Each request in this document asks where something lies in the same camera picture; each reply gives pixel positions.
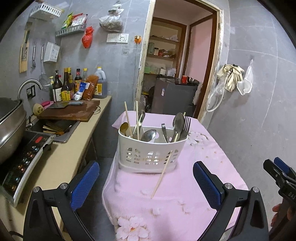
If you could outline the person right hand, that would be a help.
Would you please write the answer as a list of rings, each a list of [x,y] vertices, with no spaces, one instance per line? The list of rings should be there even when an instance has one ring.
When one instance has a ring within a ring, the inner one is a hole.
[[[274,216],[273,216],[273,218],[272,218],[272,220],[271,220],[271,224],[270,224],[271,227],[274,226],[274,224],[275,224],[275,222],[276,222],[276,220],[277,220],[277,218],[278,218],[278,213],[279,213],[280,210],[282,210],[282,208],[281,208],[281,204],[277,204],[276,206],[274,206],[274,207],[272,208],[272,211],[275,212],[275,214],[274,214]],[[293,214],[291,213],[291,209],[290,209],[290,207],[287,209],[287,214],[286,214],[286,216],[287,216],[287,219],[288,219],[289,221],[290,221],[290,220],[292,219],[292,217],[293,217]]]

